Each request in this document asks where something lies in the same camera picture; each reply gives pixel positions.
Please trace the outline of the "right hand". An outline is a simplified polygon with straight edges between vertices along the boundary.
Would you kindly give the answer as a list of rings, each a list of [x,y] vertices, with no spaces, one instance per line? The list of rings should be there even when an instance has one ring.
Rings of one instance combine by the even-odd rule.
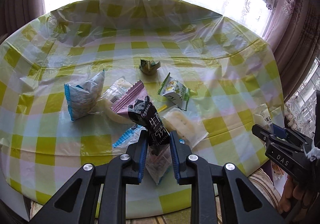
[[[291,176],[287,176],[281,199],[277,206],[279,214],[289,212],[292,208],[292,200],[303,200],[304,205],[308,205],[313,197],[312,191],[304,190],[299,184],[296,184]]]

